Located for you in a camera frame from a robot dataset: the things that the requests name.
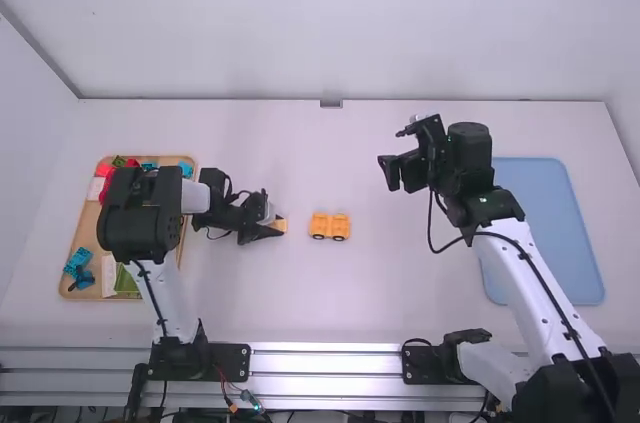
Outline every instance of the black cable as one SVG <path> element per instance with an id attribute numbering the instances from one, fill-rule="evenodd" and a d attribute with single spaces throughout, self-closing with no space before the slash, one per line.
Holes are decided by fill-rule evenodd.
<path id="1" fill-rule="evenodd" d="M 451 248 L 456 243 L 459 243 L 460 241 L 463 241 L 465 239 L 465 237 L 464 236 L 459 236 L 458 238 L 455 238 L 455 239 L 451 240 L 449 243 L 447 243 L 446 245 L 444 245 L 442 248 L 440 248 L 438 250 L 436 250 L 433 247 L 433 243 L 431 242 L 431 216 L 432 216 L 432 209 L 433 209 L 433 195 L 434 195 L 434 193 L 435 192 L 433 190 L 431 190 L 429 192 L 429 210 L 428 210 L 428 213 L 427 213 L 427 242 L 429 244 L 429 249 L 433 253 L 435 253 L 437 255 L 437 254 L 442 253 L 443 251 Z M 602 380 L 600 380 L 600 377 L 598 376 L 598 373 L 596 372 L 596 369 L 593 367 L 593 363 L 591 362 L 591 360 L 589 358 L 589 355 L 587 354 L 587 351 L 584 348 L 584 345 L 580 341 L 580 336 L 578 335 L 578 332 L 571 325 L 571 322 L 569 321 L 569 318 L 567 318 L 567 315 L 564 313 L 562 307 L 560 306 L 560 303 L 558 303 L 558 300 L 556 300 L 556 297 L 553 295 L 553 292 L 551 291 L 551 289 L 547 285 L 547 282 L 544 280 L 544 278 L 542 277 L 542 275 L 538 271 L 538 268 L 533 263 L 533 260 L 531 259 L 529 254 L 524 250 L 524 248 L 522 248 L 522 246 L 520 246 L 520 244 L 517 241 L 512 240 L 511 238 L 509 238 L 507 236 L 501 235 L 500 233 L 494 233 L 492 231 L 474 231 L 470 236 L 492 236 L 492 237 L 498 238 L 498 239 L 500 239 L 502 241 L 506 241 L 511 246 L 513 246 L 516 250 L 518 250 L 518 252 L 520 253 L 518 256 L 521 259 L 523 259 L 523 260 L 525 260 L 527 262 L 527 264 L 531 268 L 531 271 L 533 271 L 534 275 L 536 275 L 536 278 L 538 279 L 538 282 L 540 283 L 540 286 L 542 286 L 542 288 L 544 289 L 545 293 L 549 297 L 549 300 L 551 301 L 551 304 L 553 305 L 555 310 L 558 312 L 558 315 L 560 316 L 560 320 L 562 321 L 562 324 L 567 328 L 567 334 L 569 335 L 569 338 L 571 338 L 573 340 L 573 342 L 575 343 L 576 347 L 578 348 L 578 351 L 580 352 L 580 355 L 582 356 L 582 359 L 584 361 L 585 366 L 587 367 L 587 369 L 589 370 L 589 373 L 591 374 L 591 377 L 593 378 L 593 382 L 596 385 L 596 389 L 597 389 L 598 393 L 600 394 L 600 397 L 602 398 L 602 401 L 604 402 L 605 407 L 607 408 L 607 412 L 609 413 L 609 416 L 611 417 L 611 421 L 612 422 L 615 421 L 616 412 L 613 409 L 613 405 L 611 404 L 611 400 L 609 400 L 609 396 L 607 395 L 607 391 L 606 391 L 606 389 L 604 387 L 604 384 L 602 383 Z"/>
<path id="2" fill-rule="evenodd" d="M 436 354 L 436 350 L 433 348 L 433 345 L 431 344 L 431 342 L 429 340 L 425 340 L 424 338 L 410 338 L 407 341 L 405 341 L 402 344 L 402 348 L 400 348 L 400 351 L 402 352 L 402 357 L 405 358 L 407 360 L 407 363 L 409 363 L 412 367 L 414 367 L 415 369 L 420 369 L 420 365 L 418 365 L 415 360 L 411 359 L 411 355 L 407 355 L 406 351 L 408 348 L 409 343 L 422 343 L 423 345 L 426 345 L 428 347 L 431 348 L 431 352 L 434 354 L 434 356 L 438 356 Z"/>
<path id="3" fill-rule="evenodd" d="M 484 390 L 484 398 L 482 399 L 482 406 L 480 407 L 480 411 L 476 413 L 476 416 L 469 423 L 476 423 L 484 414 L 484 410 L 487 408 L 487 403 L 489 402 L 489 390 Z"/>
<path id="4" fill-rule="evenodd" d="M 164 380 L 164 387 L 162 388 L 162 400 L 160 401 L 160 409 L 164 411 L 164 402 L 167 399 L 167 380 Z"/>
<path id="5" fill-rule="evenodd" d="M 151 282 L 149 281 L 149 272 L 143 268 L 143 266 L 140 264 L 138 260 L 131 260 L 131 261 L 135 263 L 135 265 L 140 269 L 140 273 L 138 273 L 138 276 L 142 276 L 142 278 L 144 279 L 144 284 L 147 287 L 147 292 L 149 293 L 149 298 L 151 299 L 151 303 L 153 304 L 153 309 L 156 311 L 156 316 L 158 317 L 158 323 L 162 327 L 162 336 L 166 338 L 167 337 L 166 320 L 162 316 L 162 312 L 160 311 L 160 306 L 158 305 L 158 301 L 156 300 L 156 295 L 153 293 L 153 288 L 151 288 Z M 164 380 L 164 387 L 162 391 L 162 401 L 160 402 L 160 415 L 162 415 L 162 412 L 164 411 L 164 402 L 166 398 L 167 398 L 167 380 Z M 126 416 L 126 411 L 127 411 L 127 408 L 125 407 L 122 413 L 123 421 L 126 421 L 124 418 Z"/>
<path id="6" fill-rule="evenodd" d="M 220 239 L 224 238 L 225 236 L 229 236 L 231 233 L 233 233 L 233 231 L 229 230 L 229 231 L 227 231 L 226 233 L 223 233 L 223 234 L 222 234 L 222 235 L 220 235 L 220 236 L 216 236 L 215 238 L 211 238 L 211 237 L 209 236 L 209 230 L 210 230 L 210 228 L 209 228 L 209 227 L 207 227 L 207 239 L 209 239 L 209 240 L 211 240 L 211 241 L 220 240 Z"/>
<path id="7" fill-rule="evenodd" d="M 149 272 L 145 270 L 138 260 L 131 260 L 136 266 L 140 269 L 140 273 L 138 276 L 142 276 L 144 279 L 144 284 L 147 287 L 147 291 L 149 292 L 149 298 L 151 298 L 151 303 L 153 304 L 153 309 L 156 311 L 156 316 L 158 317 L 158 324 L 162 327 L 162 336 L 167 336 L 167 325 L 166 320 L 162 317 L 162 313 L 160 312 L 160 307 L 158 306 L 158 301 L 156 300 L 156 295 L 153 293 L 153 289 L 151 288 L 151 282 L 149 281 Z"/>
<path id="8" fill-rule="evenodd" d="M 180 413 L 182 413 L 181 411 L 174 411 L 173 413 L 167 413 L 166 415 L 164 415 L 162 418 L 160 418 L 160 421 L 164 420 L 165 418 L 168 418 L 170 416 L 175 416 L 175 415 L 179 415 Z"/>

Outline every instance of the white table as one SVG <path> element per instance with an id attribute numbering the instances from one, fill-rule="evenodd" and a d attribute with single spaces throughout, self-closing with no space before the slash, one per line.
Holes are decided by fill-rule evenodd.
<path id="1" fill-rule="evenodd" d="M 56 384 L 64 387 L 65 404 L 75 404 L 71 393 L 88 391 L 88 380 L 65 376 L 70 361 L 96 374 L 118 370 L 92 379 L 90 393 L 99 399 L 95 404 L 122 404 L 129 368 L 146 359 L 152 315 L 145 305 L 78 303 L 57 294 L 91 172 L 101 157 L 119 153 L 190 154 L 199 167 L 227 172 L 234 189 L 266 188 L 288 219 L 284 237 L 242 248 L 234 237 L 213 242 L 189 229 L 182 257 L 181 272 L 209 338 L 254 342 L 264 350 L 254 358 L 251 381 L 271 407 L 290 407 L 278 397 L 296 394 L 301 408 L 344 408 L 332 398 L 349 395 L 353 408 L 366 401 L 372 408 L 476 409 L 477 388 L 408 388 L 398 378 L 395 351 L 410 337 L 439 342 L 446 332 L 484 327 L 514 351 L 524 350 L 509 310 L 486 297 L 473 253 L 464 245 L 429 253 L 427 192 L 386 188 L 376 156 L 416 146 L 394 134 L 418 112 L 439 112 L 445 125 L 485 123 L 495 156 L 564 162 L 607 292 L 601 306 L 580 312 L 611 349 L 640 353 L 640 192 L 604 103 L 345 101 L 343 109 L 329 110 L 317 101 L 88 101 L 55 172 L 43 176 L 46 194 L 0 306 L 0 364 L 59 373 L 50 385 L 19 372 L 0 375 L 0 404 L 35 393 L 38 401 L 59 402 L 62 397 L 47 396 Z M 311 239 L 307 227 L 316 210 L 349 214 L 352 237 Z M 437 216 L 436 244 L 455 236 Z M 17 351 L 24 347 L 34 349 Z M 295 351 L 276 358 L 283 349 Z M 341 351 L 344 358 L 299 350 Z M 300 381 L 275 377 L 282 368 L 299 373 Z M 215 385 L 172 384 L 170 403 L 219 406 L 211 396 L 216 391 Z M 151 385 L 150 404 L 157 392 Z"/>

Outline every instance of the wooden tray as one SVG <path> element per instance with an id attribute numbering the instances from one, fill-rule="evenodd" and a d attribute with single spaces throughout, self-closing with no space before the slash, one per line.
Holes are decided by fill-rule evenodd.
<path id="1" fill-rule="evenodd" d="M 193 167 L 193 175 L 191 179 L 195 177 L 196 174 L 196 164 L 195 161 L 188 156 L 130 156 L 130 155 L 121 155 L 125 160 L 128 158 L 135 158 L 140 163 L 145 161 L 153 161 L 158 166 L 171 166 L 177 165 L 179 161 L 184 161 Z M 96 165 L 96 168 L 101 163 L 111 164 L 115 156 L 106 156 L 102 158 Z M 67 261 L 71 258 L 71 256 L 76 252 L 76 250 L 83 246 L 89 251 L 93 253 L 93 257 L 91 261 L 87 265 L 87 269 L 91 270 L 93 276 L 96 279 L 96 282 L 88 288 L 84 290 L 72 290 L 68 291 L 69 286 L 73 283 L 74 279 L 71 275 L 67 275 L 62 272 L 62 268 L 66 265 L 67 261 L 60 263 L 60 271 L 62 272 L 62 277 L 60 278 L 60 283 L 58 285 L 58 293 L 60 296 L 67 300 L 78 300 L 78 301 L 118 301 L 118 300 L 138 300 L 139 298 L 136 296 L 126 296 L 126 295 L 116 295 L 111 296 L 109 298 L 102 297 L 102 257 L 108 255 L 110 252 L 104 251 L 100 248 L 98 244 L 98 238 L 96 236 L 96 225 L 98 223 L 98 216 L 100 215 L 100 210 L 102 206 L 99 201 L 85 200 L 84 206 L 82 207 L 82 211 L 80 213 L 80 219 L 78 220 L 78 226 L 76 227 L 76 233 L 73 237 L 73 242 L 71 243 L 71 248 L 69 249 L 69 255 L 67 256 Z M 178 264 L 178 268 L 180 268 L 180 257 L 182 256 L 182 245 L 184 243 L 184 235 L 187 228 L 187 224 L 189 223 L 187 216 L 184 216 L 184 223 L 182 225 L 182 230 L 180 232 L 180 243 L 176 248 L 176 262 Z"/>

